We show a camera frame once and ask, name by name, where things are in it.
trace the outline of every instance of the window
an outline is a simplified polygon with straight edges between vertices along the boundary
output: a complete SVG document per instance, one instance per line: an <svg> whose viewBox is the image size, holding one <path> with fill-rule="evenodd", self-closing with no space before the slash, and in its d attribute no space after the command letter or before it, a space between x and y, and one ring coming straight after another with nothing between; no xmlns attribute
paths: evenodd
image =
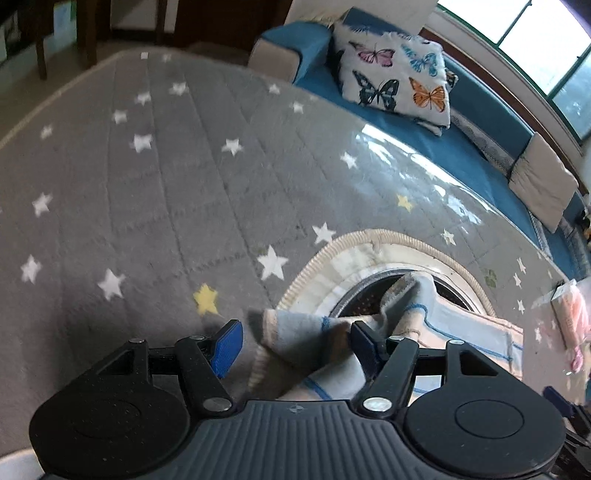
<svg viewBox="0 0 591 480"><path fill-rule="evenodd" d="M591 38L561 0L439 0L491 43L560 114L575 138L591 132Z"/></svg>

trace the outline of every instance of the yellow star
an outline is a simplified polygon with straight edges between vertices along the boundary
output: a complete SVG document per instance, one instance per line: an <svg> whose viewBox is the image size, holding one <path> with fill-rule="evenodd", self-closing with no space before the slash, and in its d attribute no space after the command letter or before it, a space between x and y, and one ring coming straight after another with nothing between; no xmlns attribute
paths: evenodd
<svg viewBox="0 0 591 480"><path fill-rule="evenodd" d="M216 307L217 291L209 288L206 283L201 285L199 291L193 294L193 298L197 302L197 312L199 312L199 315L203 315L206 312L219 315Z"/></svg>
<svg viewBox="0 0 591 480"><path fill-rule="evenodd" d="M398 206L402 208L406 208L408 213L413 209L414 205L408 201L408 197L403 195L398 195Z"/></svg>

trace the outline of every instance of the pink butterfly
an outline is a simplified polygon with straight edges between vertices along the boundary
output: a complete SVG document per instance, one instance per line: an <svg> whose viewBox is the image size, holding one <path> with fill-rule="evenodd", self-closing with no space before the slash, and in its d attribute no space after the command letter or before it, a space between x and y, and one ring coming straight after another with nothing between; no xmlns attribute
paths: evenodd
<svg viewBox="0 0 591 480"><path fill-rule="evenodd" d="M367 49L361 43L355 43L354 41L350 41L349 44L357 51L357 55L361 60L365 63L379 63L382 67L391 67L392 66L392 57L394 56L395 50L391 48L384 48L382 50L373 50Z"/></svg>

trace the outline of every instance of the orange butterfly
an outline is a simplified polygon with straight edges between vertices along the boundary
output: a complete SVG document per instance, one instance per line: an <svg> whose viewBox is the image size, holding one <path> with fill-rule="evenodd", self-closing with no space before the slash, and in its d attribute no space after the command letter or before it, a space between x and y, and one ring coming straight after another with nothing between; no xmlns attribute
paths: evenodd
<svg viewBox="0 0 591 480"><path fill-rule="evenodd" d="M440 85L436 87L432 92L429 92L424 86L422 86L419 82L417 82L413 78L408 78L410 80L410 85L413 87L413 90L416 92L413 95L414 103L421 108L425 108L427 105L432 110L433 104L440 112L445 110L445 89Z"/></svg>

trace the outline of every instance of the window frame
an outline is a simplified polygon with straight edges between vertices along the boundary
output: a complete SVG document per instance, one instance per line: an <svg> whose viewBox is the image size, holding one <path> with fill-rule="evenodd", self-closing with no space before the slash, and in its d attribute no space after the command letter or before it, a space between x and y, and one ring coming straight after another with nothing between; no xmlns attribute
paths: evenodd
<svg viewBox="0 0 591 480"><path fill-rule="evenodd" d="M556 97L556 95L558 94L558 92L560 91L560 89L570 80L570 78L575 74L575 72L578 70L578 68L591 55L591 40L589 41L589 45L587 46L587 48L585 49L585 51L583 52L583 54L580 57L577 58L577 61L571 66L571 68L569 68L569 70L558 81L558 83L550 90L550 92L548 94L546 94L536 84L536 82L519 65L517 65L517 63L514 62L513 59L510 58L509 55L507 55L501 49L501 43L507 37L507 35L509 34L509 32L515 27L515 25L517 24L517 22L519 21L519 19L522 17L522 15L524 14L524 12L527 10L527 8L530 7L531 5L532 5L532 0L529 0L524 5L524 7L521 9L521 11L517 15L517 17L513 20L513 22L511 22L511 25L507 28L507 30L505 30L505 33L503 33L503 35L501 36L501 38L499 39L498 42L493 42L490 38L488 38L486 35L484 35L480 30L478 30L472 24L470 24L467 21L465 21L462 17L456 15L454 12L452 12L448 8L446 8L446 7L444 7L444 6L440 5L440 4L437 4L437 9L439 11L443 12L444 14L450 16L451 18L453 18L458 23L464 25L464 27L466 27L471 32L475 33L481 40L483 40L488 46L490 46L498 55L500 55L507 63L509 63L522 77L524 77L527 80L527 82L535 89L535 91L538 92L540 94L540 96L546 101L546 103L548 103L548 105L550 105L552 107L552 110L554 110L554 112L558 115L558 117L560 118L561 122L569 130L570 134L577 141L577 143L580 146L583 146L583 144L589 138L591 138L591 127L589 128L589 131L584 134L583 137L580 137L579 134L574 129L574 127L569 122L569 120L566 118L566 116L564 115L564 113L562 113L562 111L560 110L560 108L556 105L556 103L554 103L554 97Z"/></svg>

